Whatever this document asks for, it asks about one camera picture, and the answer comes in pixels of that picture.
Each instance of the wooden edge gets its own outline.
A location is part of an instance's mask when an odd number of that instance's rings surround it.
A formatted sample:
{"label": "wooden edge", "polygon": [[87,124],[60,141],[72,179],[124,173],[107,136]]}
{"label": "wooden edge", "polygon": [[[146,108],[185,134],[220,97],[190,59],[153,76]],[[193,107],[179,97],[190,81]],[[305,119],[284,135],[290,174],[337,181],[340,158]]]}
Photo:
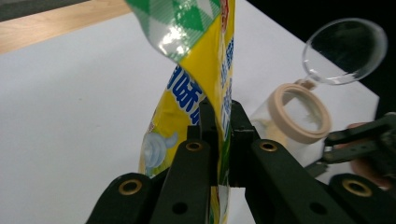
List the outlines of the wooden edge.
{"label": "wooden edge", "polygon": [[0,54],[131,12],[124,0],[90,0],[0,22]]}

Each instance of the snack bag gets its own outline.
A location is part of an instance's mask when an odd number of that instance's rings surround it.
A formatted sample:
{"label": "snack bag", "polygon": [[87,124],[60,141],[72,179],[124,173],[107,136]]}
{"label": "snack bag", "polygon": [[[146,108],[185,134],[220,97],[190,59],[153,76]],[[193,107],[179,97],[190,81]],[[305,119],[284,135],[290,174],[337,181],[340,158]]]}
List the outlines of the snack bag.
{"label": "snack bag", "polygon": [[219,131],[217,187],[211,189],[210,222],[226,223],[232,103],[234,0],[126,0],[149,43],[177,63],[142,144],[139,172],[168,168],[187,127],[199,123],[208,98]]}

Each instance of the white surface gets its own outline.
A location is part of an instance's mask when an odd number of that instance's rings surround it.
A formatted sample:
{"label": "white surface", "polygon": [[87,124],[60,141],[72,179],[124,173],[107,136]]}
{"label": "white surface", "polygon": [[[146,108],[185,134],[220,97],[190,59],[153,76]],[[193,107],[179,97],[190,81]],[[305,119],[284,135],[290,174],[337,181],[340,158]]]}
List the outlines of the white surface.
{"label": "white surface", "polygon": [[[236,2],[233,98],[250,115],[275,87],[305,77],[304,43]],[[137,171],[174,66],[132,13],[0,55],[0,223],[84,223],[115,177]],[[315,93],[334,130],[374,117],[377,96],[358,82]],[[306,165],[320,149],[293,155]],[[349,170],[321,180],[337,172]],[[254,223],[243,193],[232,190],[229,223]]]}

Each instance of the jar lid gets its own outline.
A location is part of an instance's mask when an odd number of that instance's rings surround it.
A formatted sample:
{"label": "jar lid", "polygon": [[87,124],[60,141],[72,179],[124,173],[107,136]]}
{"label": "jar lid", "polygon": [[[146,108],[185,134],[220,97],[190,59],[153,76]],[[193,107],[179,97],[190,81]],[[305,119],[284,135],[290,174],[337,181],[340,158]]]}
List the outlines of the jar lid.
{"label": "jar lid", "polygon": [[[316,130],[308,130],[290,117],[285,109],[294,96],[303,99],[302,103],[315,109],[320,118],[320,125]],[[325,137],[331,130],[330,114],[319,98],[308,89],[297,84],[283,84],[268,98],[268,110],[275,125],[289,138],[304,144],[312,144]]]}

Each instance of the beige jar rim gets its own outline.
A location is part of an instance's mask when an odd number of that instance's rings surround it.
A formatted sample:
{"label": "beige jar rim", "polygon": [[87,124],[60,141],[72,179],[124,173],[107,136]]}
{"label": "beige jar rim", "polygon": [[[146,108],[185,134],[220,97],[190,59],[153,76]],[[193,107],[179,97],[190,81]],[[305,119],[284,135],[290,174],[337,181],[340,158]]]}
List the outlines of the beige jar rim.
{"label": "beige jar rim", "polygon": [[[299,94],[316,106],[322,118],[321,126],[316,131],[307,130],[296,124],[284,108],[283,95],[285,92]],[[272,120],[279,130],[289,138],[304,144],[312,144],[325,137],[332,125],[330,114],[319,98],[308,89],[297,84],[283,84],[279,86],[268,98],[268,110]]]}

